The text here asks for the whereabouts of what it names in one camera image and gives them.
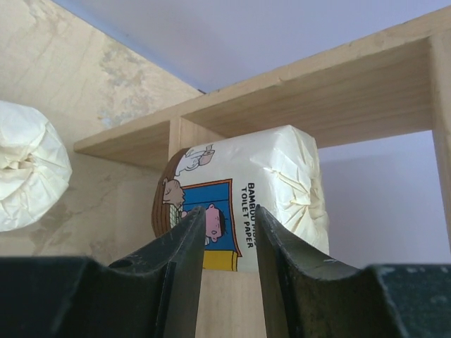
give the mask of wrapped toilet paper roll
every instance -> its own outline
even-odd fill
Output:
[[[315,139],[292,126],[183,149],[160,179],[156,236],[206,209],[204,268],[257,271],[255,207],[328,254],[328,216]]]
[[[0,231],[38,221],[72,174],[55,128],[38,110],[0,101]]]

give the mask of white wall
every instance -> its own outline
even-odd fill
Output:
[[[54,0],[210,92],[451,0]]]
[[[431,132],[319,152],[334,258],[451,262]]]

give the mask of black plastic object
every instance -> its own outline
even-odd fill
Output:
[[[194,337],[204,209],[109,268],[83,257],[0,259],[1,337]]]
[[[451,265],[358,270],[294,236],[264,208],[256,227],[268,338],[451,337]]]

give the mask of toilet paper packaging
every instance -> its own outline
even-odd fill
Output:
[[[328,254],[328,216],[313,137],[288,125],[179,151],[159,181],[152,226],[161,236],[203,206],[204,268],[257,271],[257,204]]]

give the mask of cartoon illustration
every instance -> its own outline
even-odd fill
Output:
[[[205,208],[204,268],[237,271],[242,254],[233,217],[232,179],[191,185],[183,185],[185,178],[175,179],[182,171],[190,172],[208,164],[214,152],[210,144],[203,151],[183,149],[172,157],[156,188],[152,227],[159,237],[175,227],[193,208]]]
[[[185,199],[183,198],[185,193],[183,192],[180,182],[177,180],[168,181],[167,178],[163,180],[164,195],[163,203],[172,204],[176,209],[179,209]]]
[[[175,176],[180,176],[180,173],[184,170],[193,171],[200,165],[209,164],[213,158],[214,150],[213,144],[206,146],[203,151],[196,151],[190,149],[181,159],[175,169]]]
[[[182,218],[187,215],[186,211],[182,212]],[[219,237],[226,233],[226,219],[224,213],[217,209],[214,204],[205,210],[205,245],[209,245],[210,241],[216,243]]]

